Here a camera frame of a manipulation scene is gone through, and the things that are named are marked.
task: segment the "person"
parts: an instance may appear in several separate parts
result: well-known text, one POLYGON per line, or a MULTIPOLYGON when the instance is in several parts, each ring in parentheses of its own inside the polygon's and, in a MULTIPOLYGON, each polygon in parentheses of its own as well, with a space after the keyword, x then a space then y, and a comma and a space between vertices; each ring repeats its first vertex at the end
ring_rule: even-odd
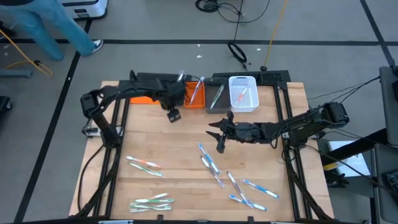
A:
POLYGON ((58 0, 0 0, 0 7, 10 12, 52 60, 60 61, 64 55, 57 42, 46 31, 42 19, 50 21, 61 30, 82 56, 89 56, 103 46, 102 40, 90 39, 67 15, 58 0))
POLYGON ((0 30, 2 30, 9 37, 14 37, 16 35, 14 31, 5 28, 2 21, 0 21, 0 30))

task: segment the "white machine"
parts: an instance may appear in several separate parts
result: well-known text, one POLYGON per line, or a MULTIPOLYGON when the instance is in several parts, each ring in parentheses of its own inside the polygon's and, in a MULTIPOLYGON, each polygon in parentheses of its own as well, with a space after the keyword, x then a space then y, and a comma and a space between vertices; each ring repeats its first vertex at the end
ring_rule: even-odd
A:
POLYGON ((74 19, 103 18, 108 6, 108 0, 61 0, 61 3, 74 19))

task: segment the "jeans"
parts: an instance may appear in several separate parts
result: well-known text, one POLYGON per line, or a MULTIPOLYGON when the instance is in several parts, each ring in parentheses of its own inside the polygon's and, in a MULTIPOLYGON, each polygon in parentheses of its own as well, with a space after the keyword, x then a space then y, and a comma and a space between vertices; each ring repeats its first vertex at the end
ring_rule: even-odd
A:
POLYGON ((63 53, 57 42, 46 31, 42 19, 58 28, 82 56, 94 50, 94 42, 88 34, 66 14, 58 0, 35 0, 21 6, 2 6, 8 10, 26 32, 53 60, 62 60, 63 53))

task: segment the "wooden tabletop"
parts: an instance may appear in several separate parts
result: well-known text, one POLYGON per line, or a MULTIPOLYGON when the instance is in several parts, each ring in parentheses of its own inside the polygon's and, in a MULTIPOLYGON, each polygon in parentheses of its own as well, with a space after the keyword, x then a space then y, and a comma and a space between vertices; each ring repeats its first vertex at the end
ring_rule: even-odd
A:
MULTIPOLYGON (((103 82, 103 85, 117 85, 117 82, 103 82)), ((303 83, 288 83, 293 115, 308 110, 303 83)), ((278 122, 275 97, 272 87, 259 86, 259 107, 253 113, 235 113, 235 122, 278 122)), ((283 109, 283 93, 280 92, 283 109)), ((123 111, 121 103, 119 121, 123 111)), ((110 121, 114 105, 104 113, 110 121)), ((224 154, 216 151, 216 141, 205 131, 219 133, 219 129, 208 126, 225 117, 225 114, 207 114, 205 110, 180 108, 181 120, 170 123, 166 112, 159 105, 130 105, 124 142, 119 165, 118 179, 114 193, 111 218, 154 220, 163 214, 165 220, 224 220, 244 221, 253 216, 255 221, 294 221, 292 202, 285 162, 281 159, 282 144, 272 149, 264 144, 241 144, 227 141, 224 154), (221 188, 200 160, 197 147, 202 142, 221 170, 220 178, 225 184, 221 188), (158 163, 164 176, 156 177, 129 165, 126 156, 158 163), (249 208, 228 198, 238 196, 232 182, 226 175, 230 171, 247 198, 268 208, 267 212, 249 208), (253 190, 242 182, 249 179, 275 193, 273 198, 253 190), (135 199, 169 193, 173 198, 172 211, 147 211, 130 213, 129 204, 135 199)), ((102 144, 100 138, 87 142, 82 167, 102 144)), ((316 142, 308 144, 316 147, 316 142)), ((103 163, 104 150, 89 164, 83 179, 82 205, 98 186, 103 163)), ((320 156, 311 149, 301 150, 307 189, 326 214, 333 217, 328 189, 323 175, 320 156)), ((77 213, 77 185, 70 214, 77 213)), ((302 197, 297 189, 300 213, 304 217, 302 197)), ((108 190, 102 199, 100 214, 104 213, 108 190)))

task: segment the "white plastic basket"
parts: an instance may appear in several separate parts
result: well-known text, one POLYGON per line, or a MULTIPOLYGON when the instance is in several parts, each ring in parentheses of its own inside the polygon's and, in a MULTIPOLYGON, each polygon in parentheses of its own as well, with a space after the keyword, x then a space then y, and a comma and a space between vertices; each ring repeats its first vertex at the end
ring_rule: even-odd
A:
POLYGON ((253 112, 259 106, 257 83, 254 77, 240 76, 229 78, 229 97, 231 111, 237 113, 253 112), (239 96, 248 88, 241 101, 239 96))

